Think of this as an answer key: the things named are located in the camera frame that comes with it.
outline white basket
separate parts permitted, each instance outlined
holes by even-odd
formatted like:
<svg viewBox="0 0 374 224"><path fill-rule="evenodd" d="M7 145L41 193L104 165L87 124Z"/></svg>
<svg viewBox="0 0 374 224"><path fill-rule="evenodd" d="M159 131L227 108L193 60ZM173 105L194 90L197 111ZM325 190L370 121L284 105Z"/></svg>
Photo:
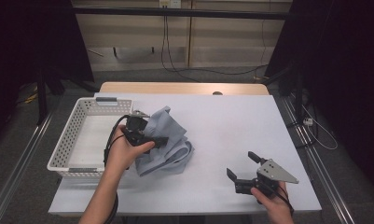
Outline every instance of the white basket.
<svg viewBox="0 0 374 224"><path fill-rule="evenodd" d="M48 162L63 177L96 178L104 171L104 148L117 120L132 112L132 100L81 98Z"/></svg>

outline gray cloth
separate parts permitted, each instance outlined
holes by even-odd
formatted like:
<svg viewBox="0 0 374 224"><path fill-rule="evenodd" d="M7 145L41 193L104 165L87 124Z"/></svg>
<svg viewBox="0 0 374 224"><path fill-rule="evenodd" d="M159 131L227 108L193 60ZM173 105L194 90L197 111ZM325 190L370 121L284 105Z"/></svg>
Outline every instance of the gray cloth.
<svg viewBox="0 0 374 224"><path fill-rule="evenodd" d="M192 156L194 147L184 134L187 132L169 114L170 108L165 106L153 114L144 129L148 137L169 137L166 146L152 148L149 154L137 157L135 164L139 176L161 170L169 175L177 175L184 169Z"/></svg>

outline white table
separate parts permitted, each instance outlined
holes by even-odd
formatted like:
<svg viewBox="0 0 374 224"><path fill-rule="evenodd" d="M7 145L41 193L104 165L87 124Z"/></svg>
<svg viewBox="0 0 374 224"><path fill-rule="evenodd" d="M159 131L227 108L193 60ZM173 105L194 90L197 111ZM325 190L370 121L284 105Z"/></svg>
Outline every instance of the white table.
<svg viewBox="0 0 374 224"><path fill-rule="evenodd" d="M181 175L161 173L139 177L126 172L118 187L118 213L124 216L224 215L264 211L253 196L236 194L226 175L252 179L258 164L248 151L274 159L299 184L287 184L297 212L321 210L277 105L269 95L186 95L96 93L132 99L134 109L148 114L168 105L196 148ZM49 209L61 216L81 215L98 180L63 179Z"/></svg>

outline wall socket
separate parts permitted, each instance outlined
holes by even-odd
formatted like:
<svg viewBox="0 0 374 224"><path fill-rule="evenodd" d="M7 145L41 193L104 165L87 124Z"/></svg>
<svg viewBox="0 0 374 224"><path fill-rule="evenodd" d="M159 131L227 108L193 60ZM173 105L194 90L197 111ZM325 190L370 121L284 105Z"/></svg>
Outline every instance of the wall socket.
<svg viewBox="0 0 374 224"><path fill-rule="evenodd" d="M181 8L181 0L159 0L159 7Z"/></svg>

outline human hand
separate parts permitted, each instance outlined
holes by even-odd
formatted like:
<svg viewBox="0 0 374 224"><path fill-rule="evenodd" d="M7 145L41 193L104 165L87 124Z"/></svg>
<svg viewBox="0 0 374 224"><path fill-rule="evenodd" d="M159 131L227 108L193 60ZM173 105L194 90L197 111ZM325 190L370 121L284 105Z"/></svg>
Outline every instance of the human hand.
<svg viewBox="0 0 374 224"><path fill-rule="evenodd" d="M286 195L285 183L280 181L277 192L284 198ZM294 220L291 217L290 207L279 197L275 196L272 199L266 197L259 189L251 188L251 193L259 200L268 210L268 217L271 224L293 224Z"/></svg>
<svg viewBox="0 0 374 224"><path fill-rule="evenodd" d="M123 135L122 130L124 128L125 125L118 125L115 130L105 170L123 172L132 165L137 156L148 151L155 145L154 142L147 142L138 147L133 147L125 136L120 137Z"/></svg>

